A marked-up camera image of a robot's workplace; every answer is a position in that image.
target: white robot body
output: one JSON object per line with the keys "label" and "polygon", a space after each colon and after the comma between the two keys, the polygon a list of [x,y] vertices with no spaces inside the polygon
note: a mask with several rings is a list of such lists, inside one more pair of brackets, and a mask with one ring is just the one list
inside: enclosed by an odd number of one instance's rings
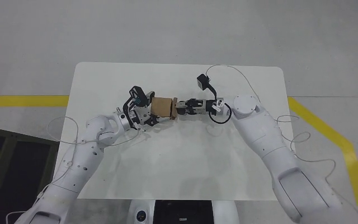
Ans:
{"label": "white robot body", "polygon": [[292,221],[298,223],[301,217],[327,208],[341,209],[340,201],[323,179],[302,167],[286,146],[277,122],[254,96],[237,96],[233,114],[235,127],[263,160],[277,200]]}

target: black cable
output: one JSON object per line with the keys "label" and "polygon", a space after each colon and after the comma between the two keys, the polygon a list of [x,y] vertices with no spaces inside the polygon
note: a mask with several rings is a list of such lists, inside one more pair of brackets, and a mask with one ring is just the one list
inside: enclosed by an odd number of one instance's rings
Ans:
{"label": "black cable", "polygon": [[217,96],[216,96],[216,90],[213,88],[213,86],[212,85],[210,85],[209,83],[208,83],[208,89],[214,94],[214,97],[215,97],[215,101],[217,101]]}
{"label": "black cable", "polygon": [[210,117],[210,119],[211,119],[213,122],[215,122],[215,123],[217,123],[217,124],[225,124],[226,122],[228,122],[228,121],[230,120],[233,111],[232,111],[231,107],[230,107],[227,103],[225,103],[225,106],[227,106],[227,107],[229,108],[229,110],[230,110],[230,114],[229,114],[228,119],[226,119],[226,121],[224,121],[224,122],[217,122],[217,121],[214,120],[213,117],[211,116],[211,112],[209,112],[209,117]]}

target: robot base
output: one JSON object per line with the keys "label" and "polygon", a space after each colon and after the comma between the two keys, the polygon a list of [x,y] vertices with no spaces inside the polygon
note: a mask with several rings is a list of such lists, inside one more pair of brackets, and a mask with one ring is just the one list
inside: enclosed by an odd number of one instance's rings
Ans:
{"label": "robot base", "polygon": [[239,224],[233,200],[132,200],[127,224]]}

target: brown cardboard box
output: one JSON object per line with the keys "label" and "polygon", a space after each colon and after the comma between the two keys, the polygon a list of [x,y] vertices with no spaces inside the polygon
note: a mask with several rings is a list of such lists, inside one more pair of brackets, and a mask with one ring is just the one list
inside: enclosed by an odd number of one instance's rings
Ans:
{"label": "brown cardboard box", "polygon": [[150,112],[156,116],[160,116],[161,118],[170,118],[172,103],[173,100],[171,98],[154,97],[152,98]]}

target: wire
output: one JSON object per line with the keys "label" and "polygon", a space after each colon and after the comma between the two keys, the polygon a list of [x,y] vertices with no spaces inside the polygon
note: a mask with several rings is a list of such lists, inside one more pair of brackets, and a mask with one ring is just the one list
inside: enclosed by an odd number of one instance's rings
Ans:
{"label": "wire", "polygon": [[[278,116],[277,119],[275,119],[276,123],[278,124],[279,122],[280,123],[290,123],[292,121],[288,120],[288,121],[283,121],[283,120],[280,120],[280,118],[284,117],[284,116],[289,116],[289,117],[292,117],[292,118],[297,118],[297,120],[299,120],[300,118],[298,116],[293,116],[293,115],[281,115],[281,116]],[[298,138],[300,135],[302,134],[308,134],[307,138],[305,138],[304,140],[301,140],[301,141],[295,141],[296,138]],[[331,189],[333,190],[333,192],[335,192],[338,196],[340,196],[345,202],[347,202],[353,209],[354,211],[358,214],[358,209],[349,201],[347,200],[345,197],[343,197],[338,191],[336,191],[332,185],[329,183],[328,181],[328,178],[333,174],[333,172],[335,171],[336,169],[336,165],[337,165],[337,162],[332,159],[332,158],[324,158],[324,159],[321,159],[321,160],[305,160],[301,157],[299,157],[296,152],[292,149],[292,144],[293,143],[302,143],[302,142],[306,142],[310,137],[311,137],[311,134],[309,132],[301,132],[299,134],[297,134],[292,140],[289,140],[288,138],[286,138],[283,134],[282,134],[282,137],[285,138],[287,141],[290,142],[290,149],[291,151],[294,153],[295,157],[298,158],[299,160],[303,161],[303,162],[327,162],[327,161],[330,161],[330,162],[333,162],[333,168],[332,170],[329,172],[328,175],[326,175],[324,177],[324,180],[325,182],[328,184],[328,186],[331,187]]]}
{"label": "wire", "polygon": [[209,71],[211,68],[216,67],[216,66],[225,66],[225,67],[233,68],[233,69],[235,69],[236,71],[238,71],[238,72],[245,78],[245,80],[246,80],[246,82],[248,83],[248,85],[250,86],[251,90],[252,90],[253,93],[256,95],[258,101],[261,102],[260,98],[258,97],[258,94],[255,92],[255,90],[254,90],[253,87],[251,86],[251,84],[250,84],[249,80],[247,79],[247,77],[244,75],[244,73],[242,73],[240,70],[238,70],[238,69],[235,68],[234,66],[227,66],[226,64],[215,64],[215,65],[213,65],[213,66],[210,66],[210,67],[206,70],[205,75],[206,75],[207,77],[209,77],[209,76],[208,76],[208,71]]}
{"label": "wire", "polygon": [[120,143],[118,143],[118,144],[112,144],[112,145],[110,145],[110,146],[108,146],[108,147],[118,146],[118,145],[123,144],[123,143],[125,143],[125,142],[129,142],[129,141],[133,140],[134,138],[136,138],[138,135],[139,135],[139,130],[136,129],[136,135],[135,135],[134,137],[131,137],[130,139],[125,140],[125,141],[123,141],[123,142],[120,142]]}
{"label": "wire", "polygon": [[19,212],[10,212],[9,214],[6,215],[5,220],[6,220],[6,224],[9,224],[9,215],[11,214],[16,214],[16,213],[25,213],[26,211],[19,211]]}
{"label": "wire", "polygon": [[[72,120],[72,121],[76,124],[77,132],[76,132],[76,140],[75,140],[74,142],[65,142],[65,141],[62,141],[62,140],[60,140],[60,139],[55,138],[54,136],[52,136],[52,135],[50,134],[50,132],[49,132],[49,126],[50,126],[50,124],[51,124],[53,121],[55,121],[55,120],[57,120],[57,119],[60,119],[60,118],[68,118],[68,119]],[[49,122],[49,124],[47,125],[46,131],[47,131],[47,134],[48,134],[51,138],[53,138],[54,140],[56,140],[56,141],[58,141],[58,142],[62,142],[62,143],[66,143],[66,144],[73,144],[73,145],[83,144],[83,142],[77,142],[77,139],[78,139],[78,131],[79,131],[78,123],[77,123],[73,118],[70,118],[69,116],[59,116],[59,117],[57,117],[57,118],[55,118],[55,119],[52,119],[52,120]],[[107,146],[107,147],[118,146],[118,145],[123,144],[123,143],[125,143],[125,142],[131,141],[132,139],[136,138],[138,135],[139,135],[139,130],[137,130],[137,133],[136,133],[136,135],[135,135],[133,138],[130,138],[130,139],[125,140],[125,141],[123,141],[123,142],[121,142],[121,143],[118,143],[118,144],[111,144],[111,145],[109,145],[109,146]],[[85,143],[88,143],[88,142],[97,142],[97,143],[98,143],[98,140],[97,140],[97,139],[94,139],[94,140],[90,140],[90,141],[85,141]]]}
{"label": "wire", "polygon": [[232,113],[233,113],[231,107],[227,103],[224,103],[224,104],[225,104],[225,106],[227,106],[229,108],[229,111],[230,111],[228,119],[226,119],[224,122],[218,122],[218,121],[214,120],[214,118],[211,116],[211,112],[209,112],[210,119],[217,124],[225,124],[226,122],[228,122],[231,118]]}

